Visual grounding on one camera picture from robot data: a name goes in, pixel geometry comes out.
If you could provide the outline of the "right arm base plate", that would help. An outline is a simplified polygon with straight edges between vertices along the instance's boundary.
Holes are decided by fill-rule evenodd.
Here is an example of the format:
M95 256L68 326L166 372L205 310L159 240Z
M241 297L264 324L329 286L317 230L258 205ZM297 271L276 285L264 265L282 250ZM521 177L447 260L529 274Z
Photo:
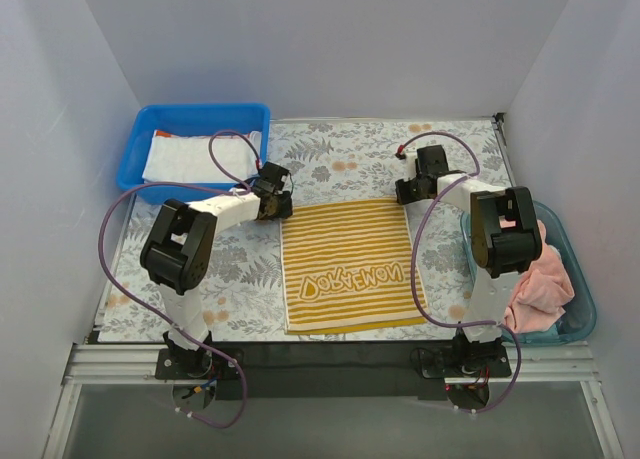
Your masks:
M477 378L486 373L489 378L508 378L512 374L506 349L501 344L472 345L466 350L432 344L414 348L409 353L409 360L416 372L426 379Z

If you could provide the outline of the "yellow striped towel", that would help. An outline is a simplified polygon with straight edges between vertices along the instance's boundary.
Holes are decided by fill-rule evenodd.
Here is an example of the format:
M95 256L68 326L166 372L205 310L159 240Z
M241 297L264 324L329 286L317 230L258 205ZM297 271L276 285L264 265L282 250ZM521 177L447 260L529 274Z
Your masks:
M411 268L405 209L391 197L303 206L281 224L290 335L416 325L428 303Z

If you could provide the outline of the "orange cartoon towel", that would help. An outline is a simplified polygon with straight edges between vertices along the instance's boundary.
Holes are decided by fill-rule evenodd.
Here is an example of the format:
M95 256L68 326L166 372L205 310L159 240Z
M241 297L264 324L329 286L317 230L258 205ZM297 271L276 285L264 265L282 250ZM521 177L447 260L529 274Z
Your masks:
M249 133L230 133L230 132L222 132L216 133L216 136L219 138L239 138L240 136L244 136L250 141L255 141L258 138L262 137L262 133L259 131L251 131ZM153 137L165 137L165 138L174 138L174 139L210 139L212 134L210 135L179 135L173 134L164 130L156 129L153 132Z

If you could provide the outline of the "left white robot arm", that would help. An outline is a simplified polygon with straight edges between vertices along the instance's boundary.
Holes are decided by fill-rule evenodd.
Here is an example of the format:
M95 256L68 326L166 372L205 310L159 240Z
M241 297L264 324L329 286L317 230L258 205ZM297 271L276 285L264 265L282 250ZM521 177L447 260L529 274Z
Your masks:
M286 168L272 162L258 172L247 190L162 205L141 252L140 263L159 286L170 320L166 343L180 351L197 351L210 339L199 285L205 278L216 236L237 225L287 219L293 214L292 192L285 188Z

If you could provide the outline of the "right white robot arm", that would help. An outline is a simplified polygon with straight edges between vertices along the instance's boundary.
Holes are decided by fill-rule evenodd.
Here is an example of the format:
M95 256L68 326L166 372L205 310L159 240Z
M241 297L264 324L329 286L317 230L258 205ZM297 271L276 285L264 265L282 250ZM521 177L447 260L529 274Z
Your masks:
M494 186L479 180L476 172L453 170L440 145L410 153L400 146L396 157L407 167L407 177L395 184L399 204L429 199L430 209L442 202L468 215L476 275L469 307L457 328L471 343L498 339L520 275L542 252L529 189Z

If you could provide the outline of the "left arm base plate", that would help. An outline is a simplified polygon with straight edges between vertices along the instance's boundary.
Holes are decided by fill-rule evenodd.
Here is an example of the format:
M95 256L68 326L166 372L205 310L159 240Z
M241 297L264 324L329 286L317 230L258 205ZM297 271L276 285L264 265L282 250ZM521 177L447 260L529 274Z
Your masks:
M235 363L243 363L244 351L238 347L223 347L221 351L231 359L202 348L185 350L167 346L158 354L154 377L159 380L238 379Z

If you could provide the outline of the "white towel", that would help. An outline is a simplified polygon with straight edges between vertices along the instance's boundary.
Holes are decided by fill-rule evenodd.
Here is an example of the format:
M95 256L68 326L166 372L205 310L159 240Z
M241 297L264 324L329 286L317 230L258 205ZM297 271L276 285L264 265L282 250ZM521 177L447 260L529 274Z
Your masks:
M210 139L174 139L152 137L142 172L145 182L179 182L221 184L231 181L219 168L237 179L249 179L257 173L256 155L261 138L244 141L239 138L216 137L209 153Z

